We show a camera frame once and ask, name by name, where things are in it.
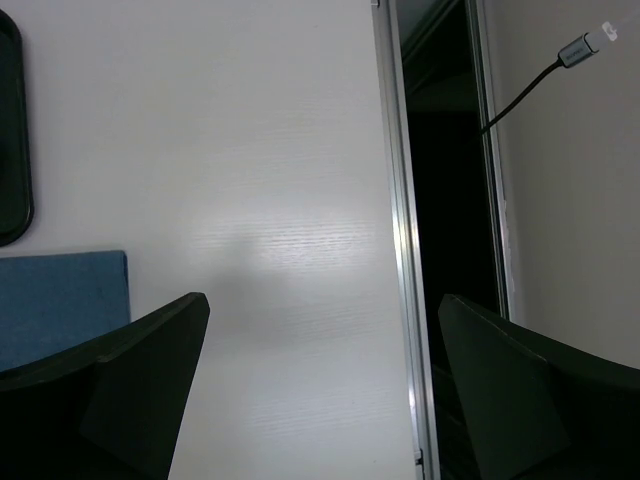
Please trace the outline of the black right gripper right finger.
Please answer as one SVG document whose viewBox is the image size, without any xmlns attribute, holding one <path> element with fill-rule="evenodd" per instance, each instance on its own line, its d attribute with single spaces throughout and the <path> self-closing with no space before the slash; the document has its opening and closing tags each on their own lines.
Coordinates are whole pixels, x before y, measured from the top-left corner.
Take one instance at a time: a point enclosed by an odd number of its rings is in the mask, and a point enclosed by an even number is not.
<svg viewBox="0 0 640 480">
<path fill-rule="evenodd" d="M 638 478 L 638 370 L 461 296 L 438 316 L 482 478 Z"/>
</svg>

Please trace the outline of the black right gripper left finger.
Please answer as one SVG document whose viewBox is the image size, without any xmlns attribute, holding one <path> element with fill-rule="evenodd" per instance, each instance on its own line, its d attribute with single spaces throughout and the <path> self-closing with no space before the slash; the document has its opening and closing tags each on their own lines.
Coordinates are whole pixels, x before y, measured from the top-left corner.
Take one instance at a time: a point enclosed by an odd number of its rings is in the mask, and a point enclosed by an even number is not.
<svg viewBox="0 0 640 480">
<path fill-rule="evenodd" d="M 209 315 L 188 293 L 2 372 L 2 478 L 168 478 Z"/>
</svg>

